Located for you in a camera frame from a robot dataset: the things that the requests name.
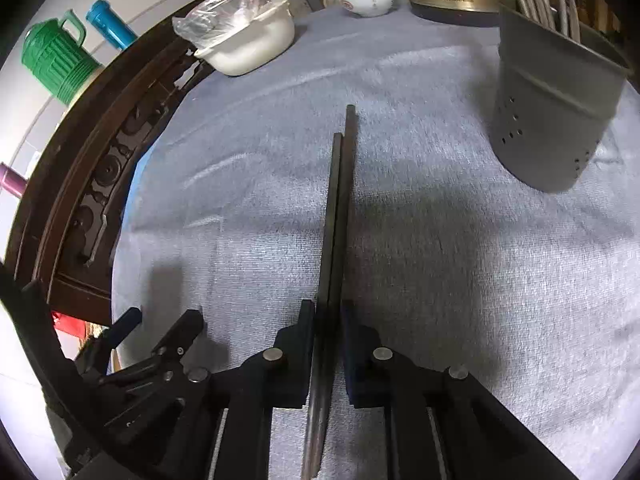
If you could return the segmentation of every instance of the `blue-gray cloth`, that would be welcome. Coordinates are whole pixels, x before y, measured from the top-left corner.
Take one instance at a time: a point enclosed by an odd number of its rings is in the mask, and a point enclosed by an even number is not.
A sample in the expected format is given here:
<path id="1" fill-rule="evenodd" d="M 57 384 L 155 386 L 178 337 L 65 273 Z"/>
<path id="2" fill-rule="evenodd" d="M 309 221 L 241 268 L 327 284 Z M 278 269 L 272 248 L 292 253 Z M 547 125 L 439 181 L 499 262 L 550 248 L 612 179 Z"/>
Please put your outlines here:
<path id="1" fill-rule="evenodd" d="M 344 295 L 385 345 L 466 364 L 581 479 L 612 478 L 640 438 L 640 98 L 618 113 L 575 187 L 513 178 L 487 139 L 497 29 L 401 8 L 340 8 L 237 78 L 214 73 L 156 143 L 117 247 L 113 315 L 148 356 L 187 308 L 212 370 L 268 348 L 318 286 L 332 134 L 359 133 Z M 270 478 L 298 478 L 306 411 L 276 410 Z M 323 479 L 385 478 L 383 415 L 334 387 Z"/>

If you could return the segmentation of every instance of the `green jug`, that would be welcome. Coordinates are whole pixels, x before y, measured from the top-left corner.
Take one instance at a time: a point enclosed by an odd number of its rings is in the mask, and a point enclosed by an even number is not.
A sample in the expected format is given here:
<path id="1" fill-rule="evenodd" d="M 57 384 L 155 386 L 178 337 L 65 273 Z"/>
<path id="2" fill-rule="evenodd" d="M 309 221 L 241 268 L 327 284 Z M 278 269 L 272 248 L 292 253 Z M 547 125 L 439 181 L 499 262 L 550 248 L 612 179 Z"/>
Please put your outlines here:
<path id="1" fill-rule="evenodd" d="M 62 28 L 69 21 L 78 30 L 78 40 Z M 60 20 L 47 20 L 30 28 L 22 46 L 22 64 L 55 97 L 68 105 L 82 83 L 99 67 L 82 43 L 86 29 L 72 10 Z"/>

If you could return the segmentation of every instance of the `dark brown wooden furniture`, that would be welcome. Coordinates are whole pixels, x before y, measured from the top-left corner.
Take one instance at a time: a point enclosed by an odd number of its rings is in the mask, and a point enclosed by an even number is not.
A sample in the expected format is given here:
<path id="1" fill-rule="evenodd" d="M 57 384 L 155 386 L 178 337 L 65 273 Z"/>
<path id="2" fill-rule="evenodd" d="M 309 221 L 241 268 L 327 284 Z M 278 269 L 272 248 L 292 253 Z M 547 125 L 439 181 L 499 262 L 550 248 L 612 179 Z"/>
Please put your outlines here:
<path id="1" fill-rule="evenodd" d="M 105 68 L 43 152 L 5 264 L 21 286 L 39 280 L 52 310 L 111 324 L 113 254 L 136 163 L 186 93 L 212 72 L 192 48 L 175 35 L 171 17 L 158 23 Z M 180 78 L 186 81 L 178 87 Z"/>

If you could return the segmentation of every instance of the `blue bottle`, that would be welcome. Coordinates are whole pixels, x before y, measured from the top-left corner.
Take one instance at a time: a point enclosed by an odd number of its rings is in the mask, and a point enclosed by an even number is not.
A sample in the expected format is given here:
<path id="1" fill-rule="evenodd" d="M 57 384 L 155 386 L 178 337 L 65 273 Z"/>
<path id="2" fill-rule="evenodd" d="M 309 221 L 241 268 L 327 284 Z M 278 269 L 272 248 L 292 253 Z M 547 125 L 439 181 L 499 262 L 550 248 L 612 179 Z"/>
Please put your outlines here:
<path id="1" fill-rule="evenodd" d="M 97 0 L 86 14 L 86 20 L 115 48 L 124 50 L 138 38 L 120 16 L 111 10 L 106 0 Z"/>

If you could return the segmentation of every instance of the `gray utensil holder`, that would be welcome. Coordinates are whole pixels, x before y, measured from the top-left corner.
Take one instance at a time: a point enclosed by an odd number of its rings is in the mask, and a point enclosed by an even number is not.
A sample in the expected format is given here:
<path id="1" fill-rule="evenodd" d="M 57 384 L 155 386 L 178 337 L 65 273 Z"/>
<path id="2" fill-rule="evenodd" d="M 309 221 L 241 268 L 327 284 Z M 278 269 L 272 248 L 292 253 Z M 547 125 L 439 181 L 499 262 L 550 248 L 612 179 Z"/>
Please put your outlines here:
<path id="1" fill-rule="evenodd" d="M 580 24 L 582 44 L 500 2 L 500 75 L 490 142 L 504 167 L 545 192 L 569 189 L 616 113 L 625 58 Z"/>

